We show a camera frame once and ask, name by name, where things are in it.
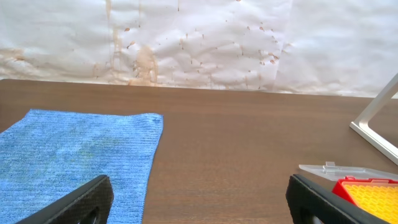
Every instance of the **white wall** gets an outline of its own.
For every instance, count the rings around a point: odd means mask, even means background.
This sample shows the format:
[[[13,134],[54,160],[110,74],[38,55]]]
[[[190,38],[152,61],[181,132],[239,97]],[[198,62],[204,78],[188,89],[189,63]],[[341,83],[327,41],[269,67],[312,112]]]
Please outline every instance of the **white wall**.
[[[1,1],[0,77],[374,96],[396,21],[393,0]]]

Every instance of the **blue towel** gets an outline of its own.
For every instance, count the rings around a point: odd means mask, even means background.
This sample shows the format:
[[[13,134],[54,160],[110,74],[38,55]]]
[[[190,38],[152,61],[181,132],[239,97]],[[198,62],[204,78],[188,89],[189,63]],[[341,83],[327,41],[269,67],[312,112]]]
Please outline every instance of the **blue towel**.
[[[14,223],[106,174],[108,223],[141,223],[159,114],[132,116],[30,110],[0,134],[0,223]]]

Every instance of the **transparent plastic lid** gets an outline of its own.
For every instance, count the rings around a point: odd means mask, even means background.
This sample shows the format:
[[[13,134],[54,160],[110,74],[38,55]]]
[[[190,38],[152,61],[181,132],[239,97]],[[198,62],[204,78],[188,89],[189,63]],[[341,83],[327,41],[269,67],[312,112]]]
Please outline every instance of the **transparent plastic lid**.
[[[355,179],[370,179],[370,178],[382,178],[398,180],[397,174],[391,174],[374,169],[362,168],[362,167],[342,167],[335,166],[334,162],[326,162],[324,166],[316,165],[298,165],[300,169],[326,178],[328,180],[337,181],[344,179],[346,176],[353,176]]]

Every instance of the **white stand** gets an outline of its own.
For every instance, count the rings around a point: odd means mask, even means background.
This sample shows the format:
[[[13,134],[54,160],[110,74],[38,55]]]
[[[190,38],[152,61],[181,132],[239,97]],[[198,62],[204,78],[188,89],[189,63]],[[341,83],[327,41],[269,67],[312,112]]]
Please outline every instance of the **white stand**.
[[[369,128],[372,117],[398,92],[398,74],[387,84],[365,110],[349,125],[369,143],[398,165],[398,149]]]

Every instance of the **towel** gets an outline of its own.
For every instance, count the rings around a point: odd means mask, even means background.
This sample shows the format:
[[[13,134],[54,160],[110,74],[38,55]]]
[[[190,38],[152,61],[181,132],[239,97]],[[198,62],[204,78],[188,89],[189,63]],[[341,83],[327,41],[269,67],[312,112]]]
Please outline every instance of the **towel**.
[[[0,134],[0,223],[14,223],[97,175],[114,192],[108,223],[141,223],[163,130],[159,114],[30,110]]]

